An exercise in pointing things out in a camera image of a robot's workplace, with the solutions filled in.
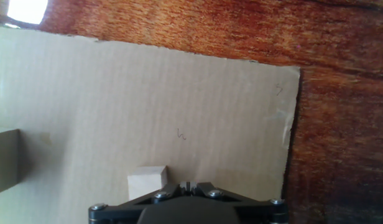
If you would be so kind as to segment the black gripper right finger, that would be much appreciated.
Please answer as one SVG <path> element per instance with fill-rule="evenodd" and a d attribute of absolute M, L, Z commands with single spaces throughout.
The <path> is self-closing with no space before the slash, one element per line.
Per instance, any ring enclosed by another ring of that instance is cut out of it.
<path fill-rule="evenodd" d="M 211 182 L 189 182 L 188 195 L 232 208 L 242 223 L 288 223 L 288 205 L 282 198 L 258 201 L 215 187 Z"/>

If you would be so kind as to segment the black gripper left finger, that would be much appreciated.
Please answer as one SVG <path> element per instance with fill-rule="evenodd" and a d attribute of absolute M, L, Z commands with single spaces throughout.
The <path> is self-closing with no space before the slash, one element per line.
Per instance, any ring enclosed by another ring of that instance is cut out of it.
<path fill-rule="evenodd" d="M 160 202 L 185 196 L 187 190 L 188 182 L 166 184 L 162 189 L 120 205 L 110 206 L 106 203 L 97 203 L 88 209 L 88 223 L 137 223 L 145 209 Z"/>

